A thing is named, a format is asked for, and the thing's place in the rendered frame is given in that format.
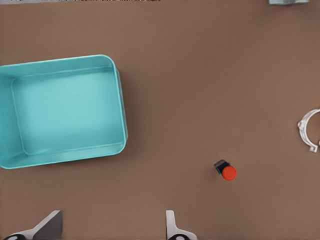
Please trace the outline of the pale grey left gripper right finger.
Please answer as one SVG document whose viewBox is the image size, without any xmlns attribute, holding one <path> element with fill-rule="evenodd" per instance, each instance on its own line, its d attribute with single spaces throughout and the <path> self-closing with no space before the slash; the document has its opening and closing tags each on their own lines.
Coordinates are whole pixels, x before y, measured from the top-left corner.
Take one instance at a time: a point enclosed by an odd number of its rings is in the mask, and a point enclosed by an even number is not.
<svg viewBox="0 0 320 240">
<path fill-rule="evenodd" d="M 196 234 L 177 227 L 175 213 L 173 210 L 166 210 L 165 219 L 166 240 L 197 240 Z"/>
</svg>

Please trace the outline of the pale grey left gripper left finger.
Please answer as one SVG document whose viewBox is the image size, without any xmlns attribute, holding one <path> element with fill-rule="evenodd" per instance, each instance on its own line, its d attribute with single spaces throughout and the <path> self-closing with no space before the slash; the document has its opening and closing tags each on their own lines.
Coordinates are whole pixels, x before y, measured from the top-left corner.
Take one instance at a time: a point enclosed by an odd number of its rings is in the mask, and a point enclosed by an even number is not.
<svg viewBox="0 0 320 240">
<path fill-rule="evenodd" d="M 2 240 L 61 240 L 63 211 L 54 210 L 35 227 L 12 233 Z"/>
</svg>

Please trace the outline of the red push button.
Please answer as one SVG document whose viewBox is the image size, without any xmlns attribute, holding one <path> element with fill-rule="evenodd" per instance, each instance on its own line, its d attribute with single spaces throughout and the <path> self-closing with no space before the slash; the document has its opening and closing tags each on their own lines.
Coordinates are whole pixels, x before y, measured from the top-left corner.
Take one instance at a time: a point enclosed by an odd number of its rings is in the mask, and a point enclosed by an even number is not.
<svg viewBox="0 0 320 240">
<path fill-rule="evenodd" d="M 224 159 L 216 162 L 214 168 L 226 181 L 233 181 L 238 175 L 237 169 Z"/>
</svg>

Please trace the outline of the blue storage box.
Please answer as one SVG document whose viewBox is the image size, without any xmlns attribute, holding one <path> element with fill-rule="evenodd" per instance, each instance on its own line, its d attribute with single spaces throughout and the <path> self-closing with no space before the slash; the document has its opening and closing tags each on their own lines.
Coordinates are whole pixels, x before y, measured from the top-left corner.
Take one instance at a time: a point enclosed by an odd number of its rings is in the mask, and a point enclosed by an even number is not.
<svg viewBox="0 0 320 240">
<path fill-rule="evenodd" d="M 121 153 L 128 140 L 120 72 L 107 55 L 0 65 L 0 167 Z"/>
</svg>

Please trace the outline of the silver frame post foot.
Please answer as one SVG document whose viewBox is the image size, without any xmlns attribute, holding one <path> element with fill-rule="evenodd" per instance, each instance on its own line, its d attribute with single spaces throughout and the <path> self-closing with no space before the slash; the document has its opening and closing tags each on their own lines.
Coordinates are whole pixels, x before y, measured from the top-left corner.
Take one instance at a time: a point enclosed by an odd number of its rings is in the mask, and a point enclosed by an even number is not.
<svg viewBox="0 0 320 240">
<path fill-rule="evenodd" d="M 267 0 L 269 5 L 284 6 L 284 5 L 299 5 L 309 3 L 310 0 Z"/>
</svg>

